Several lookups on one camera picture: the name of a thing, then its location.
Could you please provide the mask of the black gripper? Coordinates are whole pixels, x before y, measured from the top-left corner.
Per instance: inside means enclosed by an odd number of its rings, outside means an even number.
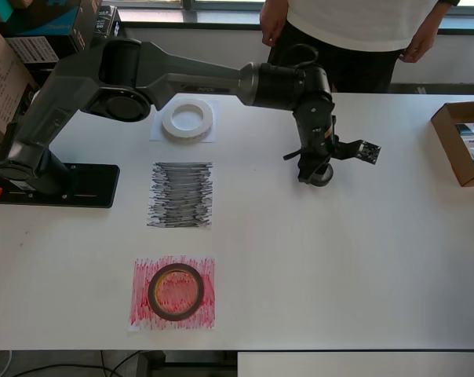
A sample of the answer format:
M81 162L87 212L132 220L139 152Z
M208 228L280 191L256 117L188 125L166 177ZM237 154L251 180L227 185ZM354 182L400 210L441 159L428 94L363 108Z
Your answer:
M297 179L300 183L329 183L334 176L334 169L330 164L331 151L301 152L297 167Z

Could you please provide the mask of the person right hand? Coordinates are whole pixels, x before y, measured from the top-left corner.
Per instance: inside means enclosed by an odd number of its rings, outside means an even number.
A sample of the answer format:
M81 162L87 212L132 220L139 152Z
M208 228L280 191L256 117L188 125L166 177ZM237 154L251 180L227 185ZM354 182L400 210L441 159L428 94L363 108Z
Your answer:
M273 47L286 24L287 8L264 5L260 14L262 42Z

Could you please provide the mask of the person left hand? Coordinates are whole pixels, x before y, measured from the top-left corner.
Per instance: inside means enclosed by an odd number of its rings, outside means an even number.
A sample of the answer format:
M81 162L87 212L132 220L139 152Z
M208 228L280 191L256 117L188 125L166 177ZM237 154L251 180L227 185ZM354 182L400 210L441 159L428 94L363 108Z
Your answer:
M437 28L429 27L419 29L399 59L404 63L417 63L432 48L437 31Z

